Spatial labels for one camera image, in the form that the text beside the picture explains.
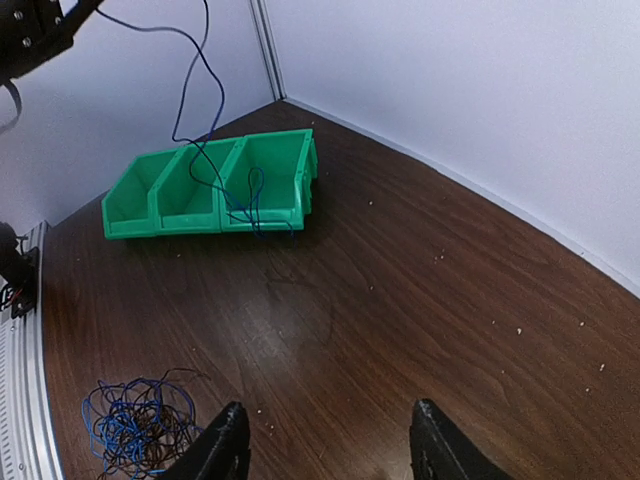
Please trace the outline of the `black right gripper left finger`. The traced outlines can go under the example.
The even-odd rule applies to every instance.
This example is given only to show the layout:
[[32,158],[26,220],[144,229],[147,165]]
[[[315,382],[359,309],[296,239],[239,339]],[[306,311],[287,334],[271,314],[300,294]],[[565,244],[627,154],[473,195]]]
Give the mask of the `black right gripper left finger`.
[[247,479],[250,425],[240,402],[230,402],[167,470],[168,479]]

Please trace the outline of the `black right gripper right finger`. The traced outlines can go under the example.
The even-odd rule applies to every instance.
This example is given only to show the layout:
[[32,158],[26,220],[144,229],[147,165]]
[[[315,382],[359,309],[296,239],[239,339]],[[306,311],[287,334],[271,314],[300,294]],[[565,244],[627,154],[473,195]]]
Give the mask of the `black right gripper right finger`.
[[430,399],[417,400],[409,428],[414,479],[509,479]]

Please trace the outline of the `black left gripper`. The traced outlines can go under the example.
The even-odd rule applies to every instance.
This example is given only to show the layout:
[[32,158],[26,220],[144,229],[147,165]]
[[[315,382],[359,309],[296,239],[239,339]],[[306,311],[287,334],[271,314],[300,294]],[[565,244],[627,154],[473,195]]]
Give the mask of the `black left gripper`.
[[63,12],[60,1],[1,2],[1,82],[18,79],[74,44],[74,36],[100,2],[76,1]]

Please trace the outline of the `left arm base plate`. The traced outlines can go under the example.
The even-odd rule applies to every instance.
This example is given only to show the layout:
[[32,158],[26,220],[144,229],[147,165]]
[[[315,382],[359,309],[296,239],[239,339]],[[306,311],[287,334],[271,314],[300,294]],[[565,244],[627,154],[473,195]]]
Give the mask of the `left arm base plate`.
[[36,307],[39,290],[40,249],[23,248],[26,236],[18,236],[13,228],[1,223],[1,309],[8,308],[11,318],[27,315]]

